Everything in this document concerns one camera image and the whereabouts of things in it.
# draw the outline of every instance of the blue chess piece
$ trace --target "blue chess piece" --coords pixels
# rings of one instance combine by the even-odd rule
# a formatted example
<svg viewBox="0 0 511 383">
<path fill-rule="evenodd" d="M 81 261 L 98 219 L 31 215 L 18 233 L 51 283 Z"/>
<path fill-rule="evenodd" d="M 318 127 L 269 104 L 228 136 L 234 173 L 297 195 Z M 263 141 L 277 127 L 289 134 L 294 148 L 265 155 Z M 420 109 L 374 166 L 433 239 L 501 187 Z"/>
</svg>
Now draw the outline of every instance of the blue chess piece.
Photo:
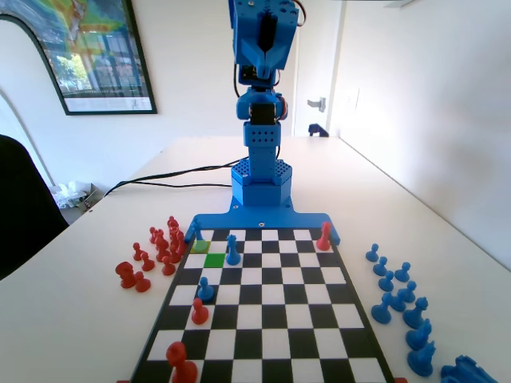
<svg viewBox="0 0 511 383">
<path fill-rule="evenodd" d="M 405 298 L 404 298 L 404 301 L 406 303 L 412 303 L 415 300 L 414 290 L 416 288 L 417 288 L 417 283 L 415 283 L 414 281 L 409 281 L 408 284 L 406 285 L 405 289 L 400 289 L 399 290 L 399 291 L 405 291 L 406 292 Z"/>
<path fill-rule="evenodd" d="M 370 314 L 373 316 L 376 322 L 386 325 L 392 319 L 389 311 L 391 299 L 392 295 L 390 293 L 385 293 L 382 296 L 382 303 L 380 303 L 379 305 L 375 305 L 370 309 Z"/>
<path fill-rule="evenodd" d="M 431 359 L 435 350 L 434 342 L 431 342 L 419 351 L 410 351 L 407 358 L 408 365 L 417 375 L 428 377 L 433 373 Z"/>
<path fill-rule="evenodd" d="M 422 318 L 422 311 L 427 309 L 427 307 L 427 299 L 418 298 L 415 303 L 415 308 L 405 311 L 402 315 L 402 318 L 404 319 L 405 323 L 412 329 L 418 329 L 424 322 L 424 319 Z"/>
<path fill-rule="evenodd" d="M 208 279 L 206 277 L 202 277 L 199 281 L 200 289 L 199 294 L 197 296 L 200 298 L 202 302 L 209 302 L 213 299 L 213 295 L 215 291 L 213 288 L 208 285 Z"/>
<path fill-rule="evenodd" d="M 385 277 L 381 278 L 378 281 L 378 286 L 383 291 L 392 291 L 394 289 L 394 284 L 392 283 L 392 278 L 394 277 L 394 273 L 392 271 L 387 271 Z"/>
<path fill-rule="evenodd" d="M 235 266 L 238 263 L 240 263 L 241 255 L 238 253 L 236 249 L 236 236 L 233 234 L 230 234 L 227 237 L 227 244 L 229 246 L 229 252 L 227 254 L 227 258 L 225 259 L 225 262 L 227 262 L 231 266 Z"/>
<path fill-rule="evenodd" d="M 409 269 L 410 269 L 410 264 L 408 262 L 404 262 L 402 264 L 401 270 L 397 270 L 394 273 L 394 277 L 396 277 L 396 279 L 399 282 L 408 282 L 408 280 L 410 279 L 410 276 L 408 274 Z"/>
<path fill-rule="evenodd" d="M 392 307 L 396 311 L 404 311 L 406 308 L 405 304 L 405 294 L 406 292 L 403 290 L 398 291 L 395 297 L 392 297 L 392 301 L 390 302 L 390 307 Z"/>
<path fill-rule="evenodd" d="M 376 275 L 382 277 L 386 274 L 386 257 L 380 257 L 380 263 L 378 265 L 373 266 L 373 271 Z"/>
<path fill-rule="evenodd" d="M 374 243 L 373 246 L 370 247 L 370 251 L 366 253 L 366 259 L 371 262 L 378 261 L 378 254 L 376 254 L 376 251 L 378 251 L 378 244 Z"/>
<path fill-rule="evenodd" d="M 406 333 L 406 343 L 411 349 L 418 351 L 427 344 L 430 334 L 431 323 L 429 319 L 426 319 L 418 329 Z"/>
</svg>

